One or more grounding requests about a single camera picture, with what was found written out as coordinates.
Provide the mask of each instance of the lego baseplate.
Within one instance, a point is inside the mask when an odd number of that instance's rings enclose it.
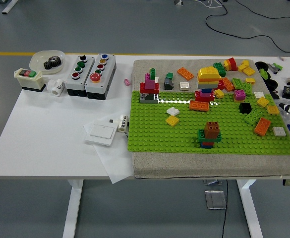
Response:
[[[265,95],[269,105],[275,105],[270,95]],[[280,115],[270,115],[266,108],[256,104],[254,97],[246,97],[245,102],[262,112],[261,117],[271,121],[266,135],[254,133],[257,123],[246,123],[247,114],[239,112],[239,103],[233,101],[232,94],[211,102],[208,112],[189,110],[189,101],[194,100],[193,93],[159,94],[158,104],[139,103],[139,92],[133,91],[131,100],[128,150],[138,152],[170,153],[212,153],[212,154],[256,154],[290,155],[290,133]],[[179,123],[168,125],[167,109],[180,110]],[[197,141],[198,129],[203,129],[207,121],[217,121],[222,140],[212,149],[200,148]],[[285,137],[275,137],[272,128],[281,126],[287,131]]]

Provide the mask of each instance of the gray fabric board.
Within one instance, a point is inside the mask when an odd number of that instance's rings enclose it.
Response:
[[[223,59],[146,59],[136,60],[132,73],[133,90],[139,90],[149,69],[156,69],[159,77],[160,91],[165,91],[162,82],[167,72],[174,74],[173,92],[180,92],[180,82],[186,82],[177,70],[185,67],[194,78],[189,81],[190,90],[197,90],[196,77],[200,68],[212,66]],[[236,59],[237,66],[242,59]],[[256,72],[250,76],[256,83],[253,92],[269,91],[263,82],[255,63],[249,60],[250,67]],[[248,76],[238,71],[227,71],[228,79],[239,78],[244,81]],[[186,153],[153,153],[133,152],[134,176],[136,178],[183,178],[183,177],[260,177],[290,175],[290,155],[237,155],[237,154],[186,154]]]

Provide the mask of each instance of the white plastic tray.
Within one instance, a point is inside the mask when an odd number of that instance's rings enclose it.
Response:
[[[61,65],[53,67],[51,69],[45,69],[44,62],[52,56],[59,56],[61,59]],[[29,63],[29,67],[34,71],[41,71],[42,74],[53,74],[59,72],[64,66],[65,54],[62,51],[40,51],[35,53]]]

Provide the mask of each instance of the yellow floor stripe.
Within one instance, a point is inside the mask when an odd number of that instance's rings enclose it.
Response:
[[[33,56],[36,52],[0,52],[0,56]],[[65,53],[66,55],[97,55],[98,53]],[[188,54],[115,54],[118,56],[226,56],[226,55],[188,55]]]

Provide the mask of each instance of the gray floor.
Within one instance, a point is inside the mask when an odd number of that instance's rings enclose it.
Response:
[[[8,15],[0,4],[0,52],[290,57],[267,38],[210,30],[205,18],[224,9],[183,2],[19,0]],[[270,17],[290,16],[290,1],[240,2]],[[290,19],[256,16],[234,0],[225,6],[228,15],[209,19],[213,27],[245,37],[266,34],[290,51]],[[30,58],[0,56],[0,134],[21,91],[12,73],[28,68]],[[216,189],[226,192],[225,185]],[[76,237],[221,237],[224,212],[206,209],[204,190],[199,180],[85,181]],[[290,187],[261,180],[251,191],[264,237],[290,237]],[[69,196],[63,180],[0,180],[0,238],[62,237]],[[229,181],[224,237],[249,237],[235,181]]]

